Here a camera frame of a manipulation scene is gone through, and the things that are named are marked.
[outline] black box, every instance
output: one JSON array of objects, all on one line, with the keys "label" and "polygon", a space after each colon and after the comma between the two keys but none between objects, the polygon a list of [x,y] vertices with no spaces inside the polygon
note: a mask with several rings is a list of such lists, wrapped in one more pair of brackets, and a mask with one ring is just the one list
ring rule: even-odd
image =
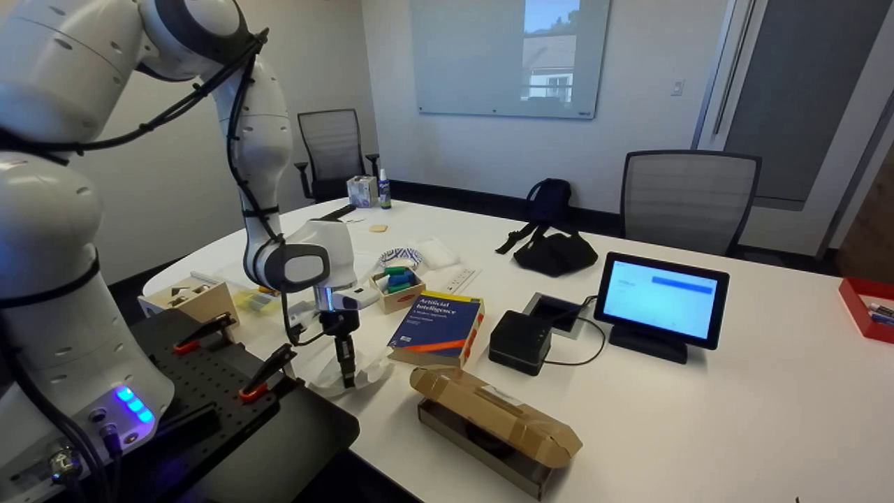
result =
[{"label": "black box", "polygon": [[490,332],[489,359],[524,374],[539,374],[549,352],[549,321],[504,310]]}]

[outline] cable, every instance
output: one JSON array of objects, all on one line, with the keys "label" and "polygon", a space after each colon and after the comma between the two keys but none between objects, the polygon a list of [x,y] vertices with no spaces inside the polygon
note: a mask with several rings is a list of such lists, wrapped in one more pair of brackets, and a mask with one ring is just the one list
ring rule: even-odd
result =
[{"label": "cable", "polygon": [[313,339],[307,339],[307,342],[300,342],[300,343],[295,343],[295,346],[310,346],[310,343],[314,343],[320,335],[327,335],[327,332],[319,332],[319,335],[313,335]]},{"label": "cable", "polygon": [[541,364],[548,364],[548,367],[588,367],[597,354],[602,354],[602,349],[608,343],[608,332],[602,327],[597,327],[592,320],[583,320],[583,315],[578,315],[578,320],[587,321],[588,327],[594,327],[594,332],[599,335],[599,343],[592,352],[592,359],[587,359],[587,360],[541,360]]},{"label": "cable", "polygon": [[70,420],[64,417],[41,391],[38,385],[29,381],[29,374],[22,370],[17,349],[10,346],[8,329],[4,329],[4,320],[0,314],[0,359],[8,367],[8,374],[13,377],[13,382],[20,382],[22,395],[46,417],[46,422],[53,422],[53,427],[71,445],[71,451],[87,462],[88,475],[98,483],[98,491],[102,494],[102,500],[112,500],[109,491],[109,477],[102,470],[102,462],[98,456],[98,451],[91,448],[88,437]]},{"label": "cable", "polygon": [[116,149],[124,142],[134,142],[150,132],[155,132],[158,127],[168,127],[172,121],[177,121],[182,116],[186,116],[194,104],[201,104],[208,92],[214,92],[232,72],[238,72],[245,61],[254,61],[254,53],[259,53],[259,48],[265,44],[265,33],[261,36],[252,36],[249,48],[239,58],[222,64],[211,78],[205,78],[201,86],[191,86],[189,95],[184,95],[182,102],[175,102],[172,106],[168,106],[164,113],[158,113],[155,118],[150,118],[148,124],[140,124],[134,132],[124,132],[120,137],[109,137],[109,141],[94,141],[94,142],[28,142],[22,137],[8,135],[4,142],[10,142],[10,149],[20,150],[29,150],[29,153],[41,153],[41,157],[53,157],[53,150],[105,150],[105,149]]},{"label": "cable", "polygon": [[594,303],[597,296],[587,296],[583,303],[581,303],[581,310],[588,306],[588,303]]},{"label": "cable", "polygon": [[242,199],[249,201],[249,209],[259,218],[261,229],[268,232],[271,241],[277,241],[278,245],[284,244],[282,236],[272,232],[265,209],[257,204],[257,197],[252,194],[249,183],[238,177],[238,167],[233,167],[233,141],[238,141],[238,124],[242,118],[242,106],[245,106],[245,95],[249,95],[249,86],[252,86],[252,72],[254,72],[254,58],[257,53],[249,53],[249,61],[242,67],[242,82],[232,99],[232,113],[228,113],[228,124],[225,124],[225,166],[228,166],[228,173],[233,180],[233,184],[239,187]]},{"label": "cable", "polygon": [[122,472],[122,445],[116,438],[116,430],[105,430],[102,434],[102,445],[105,445],[105,452],[109,452],[109,462],[112,462],[112,475],[109,475],[109,500],[115,503],[116,500],[116,491],[120,491],[120,472]]}]

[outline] whiteboard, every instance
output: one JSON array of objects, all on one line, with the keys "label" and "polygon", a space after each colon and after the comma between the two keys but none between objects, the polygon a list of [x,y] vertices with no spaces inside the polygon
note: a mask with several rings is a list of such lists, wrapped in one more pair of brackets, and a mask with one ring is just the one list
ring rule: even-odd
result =
[{"label": "whiteboard", "polygon": [[611,0],[412,0],[421,116],[592,121]]}]

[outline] office chair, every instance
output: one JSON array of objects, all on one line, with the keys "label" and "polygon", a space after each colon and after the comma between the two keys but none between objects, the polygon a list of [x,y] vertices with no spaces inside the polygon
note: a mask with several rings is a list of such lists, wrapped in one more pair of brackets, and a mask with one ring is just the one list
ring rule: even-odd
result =
[{"label": "office chair", "polygon": [[[355,109],[320,109],[298,116],[300,141],[310,163],[295,163],[300,191],[313,201],[347,197],[344,183],[366,177],[360,153],[360,127]],[[379,153],[366,153],[367,173],[376,177]]]},{"label": "office chair", "polygon": [[759,157],[631,150],[622,171],[622,232],[633,241],[732,255],[756,173]]}]

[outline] white wall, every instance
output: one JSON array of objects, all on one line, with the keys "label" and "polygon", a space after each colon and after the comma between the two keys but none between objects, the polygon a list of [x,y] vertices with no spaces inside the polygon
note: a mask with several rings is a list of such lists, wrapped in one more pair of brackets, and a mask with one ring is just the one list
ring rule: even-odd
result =
[{"label": "white wall", "polygon": [[[242,0],[252,30],[271,29],[265,58],[278,72],[291,113],[358,106],[373,145],[360,0]],[[186,95],[184,85],[134,75],[102,137],[129,132]],[[175,259],[239,226],[211,104],[116,150],[71,163],[102,199],[98,245],[109,283]],[[286,167],[282,206],[305,204]]]},{"label": "white wall", "polygon": [[578,206],[618,213],[626,150],[690,145],[724,12],[717,0],[613,0],[597,118],[563,124],[419,116],[411,0],[366,0],[381,166],[394,180],[502,197],[562,177]]}]

